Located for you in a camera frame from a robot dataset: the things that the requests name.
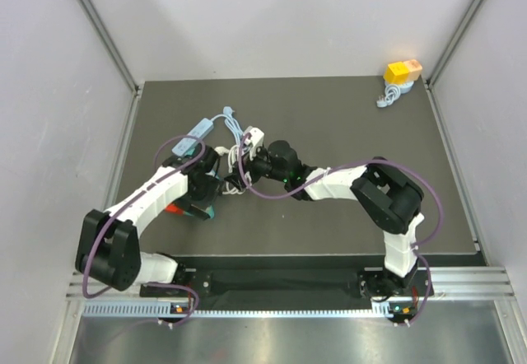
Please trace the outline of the teal triangular power strip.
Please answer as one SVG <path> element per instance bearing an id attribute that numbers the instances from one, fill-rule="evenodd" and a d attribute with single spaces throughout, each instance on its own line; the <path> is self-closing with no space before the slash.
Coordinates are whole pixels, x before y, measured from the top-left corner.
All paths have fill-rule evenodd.
<path id="1" fill-rule="evenodd" d="M 191 217 L 196 217 L 197 219 L 202 220 L 202 221 L 213 219 L 215 216 L 215 212 L 212 206 L 200 208 L 193 204 L 189 205 L 184 210 L 184 214 L 191 216 Z"/>

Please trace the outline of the red plug adapter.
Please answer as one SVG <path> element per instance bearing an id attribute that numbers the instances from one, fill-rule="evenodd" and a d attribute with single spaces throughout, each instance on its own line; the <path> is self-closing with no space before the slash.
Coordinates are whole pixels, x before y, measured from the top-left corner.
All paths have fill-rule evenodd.
<path id="1" fill-rule="evenodd" d="M 174 204 L 169 204 L 166 208 L 165 208 L 165 211 L 166 212 L 169 212 L 169 213 L 173 213 L 173 214 L 177 214 L 177 215 L 185 215 L 186 212 L 184 209 L 181 209 L 179 207 L 177 207 L 176 205 Z"/>

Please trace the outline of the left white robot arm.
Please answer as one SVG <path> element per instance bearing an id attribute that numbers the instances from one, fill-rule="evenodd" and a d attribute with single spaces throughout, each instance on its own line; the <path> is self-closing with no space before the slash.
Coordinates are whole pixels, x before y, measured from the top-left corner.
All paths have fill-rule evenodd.
<path id="1" fill-rule="evenodd" d="M 140 237 L 163 212 L 213 218 L 212 208 L 223 182 L 217 172 L 219 154 L 200 144 L 186 156 L 170 156 L 154 175 L 126 199 L 100 211 L 89 211 L 82 222 L 75 268 L 82 274 L 82 294 L 91 279 L 105 290 L 120 292 L 138 284 L 158 283 L 169 295 L 186 288 L 184 265 L 165 253 L 146 253 Z"/>

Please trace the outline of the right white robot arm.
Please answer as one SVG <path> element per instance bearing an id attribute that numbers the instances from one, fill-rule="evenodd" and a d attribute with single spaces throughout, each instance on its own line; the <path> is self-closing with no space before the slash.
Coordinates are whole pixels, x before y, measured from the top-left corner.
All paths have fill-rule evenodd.
<path id="1" fill-rule="evenodd" d="M 226 182 L 243 193 L 260 179 L 283 184 L 287 196 L 299 201 L 349 199 L 358 202 L 383 231 L 384 267 L 381 275 L 361 284 L 364 296 L 385 301 L 404 294 L 414 282 L 417 256 L 413 252 L 417 226 L 423 221 L 422 190 L 385 158 L 376 157 L 366 165 L 339 170 L 308 166 L 284 140 L 268 147 L 250 140 L 233 146 L 227 153 Z"/>

